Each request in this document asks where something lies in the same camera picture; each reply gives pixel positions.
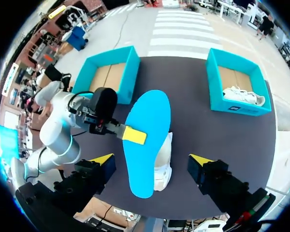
cardboard box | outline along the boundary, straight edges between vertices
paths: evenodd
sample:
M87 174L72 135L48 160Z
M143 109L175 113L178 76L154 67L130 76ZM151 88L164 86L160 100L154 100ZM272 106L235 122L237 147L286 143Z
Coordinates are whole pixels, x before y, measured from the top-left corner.
M222 89L238 86L242 90L252 92L250 78L247 74L218 66Z
M272 111L271 98L259 66L241 56L210 49L206 61L211 110L260 116ZM223 90L238 86L265 97L265 104L257 106L224 99Z
M72 93L109 87L116 91L118 104L130 104L141 59L133 46L103 52L86 59Z
M99 67L93 77L89 91L94 92L99 87L105 87L118 92L125 65L125 63L120 63Z

blue insole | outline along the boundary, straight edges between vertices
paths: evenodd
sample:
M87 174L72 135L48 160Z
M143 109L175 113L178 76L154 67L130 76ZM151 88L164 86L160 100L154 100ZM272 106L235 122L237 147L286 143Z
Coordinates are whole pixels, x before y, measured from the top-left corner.
M147 134L144 145L124 140L123 148L132 193L139 198L149 198L154 192L155 160L171 124L167 95L160 90L143 94L134 104L125 124Z

white shoe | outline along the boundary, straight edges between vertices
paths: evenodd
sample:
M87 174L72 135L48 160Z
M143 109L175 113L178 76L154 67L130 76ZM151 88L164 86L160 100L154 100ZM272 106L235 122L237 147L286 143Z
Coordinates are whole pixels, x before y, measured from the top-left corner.
M173 133L168 133L155 162L155 191L162 191L168 185L171 175L172 175L172 168L170 167L171 162L171 152L172 152L172 139Z
M257 106L263 106L265 103L264 96L259 96L254 92L247 92L246 90L241 90L240 88L234 86L223 90L223 97L228 100L246 102Z

round table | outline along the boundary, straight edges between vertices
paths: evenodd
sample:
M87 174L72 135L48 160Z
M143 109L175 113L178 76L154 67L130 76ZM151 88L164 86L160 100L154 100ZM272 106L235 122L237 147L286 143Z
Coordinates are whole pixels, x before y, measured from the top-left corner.
M259 117L211 111L205 62L193 58L142 58L131 104L118 105L114 113L114 118L124 123L143 93L159 89L168 95L174 134L173 173L165 190L154 192L148 199L132 194L122 141L115 136L85 133L75 138L83 159L115 154L117 170L97 198L118 208L156 218L198 219L221 215L189 175L190 153L223 160L235 177L249 182L251 192L266 186L276 140L274 107L271 113ZM67 173L72 170L72 165L66 167Z

blue bin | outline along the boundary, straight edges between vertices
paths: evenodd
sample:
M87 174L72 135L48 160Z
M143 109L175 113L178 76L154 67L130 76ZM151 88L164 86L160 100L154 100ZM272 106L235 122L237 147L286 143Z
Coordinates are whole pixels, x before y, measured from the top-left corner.
M74 27L72 29L72 34L66 40L72 47L74 47L77 51L82 50L85 47L86 41L83 38L85 32L80 27Z
M133 46L122 47L97 54L86 59L72 89L72 93L89 91L91 82L99 67L125 63L117 91L118 104L130 104L141 59Z
M257 106L240 101L223 98L223 89L218 66L235 70L249 76L252 90L265 97L265 104ZM210 49L206 61L206 70L209 84L211 110L236 114L260 116L272 111L271 99L259 66L241 56Z

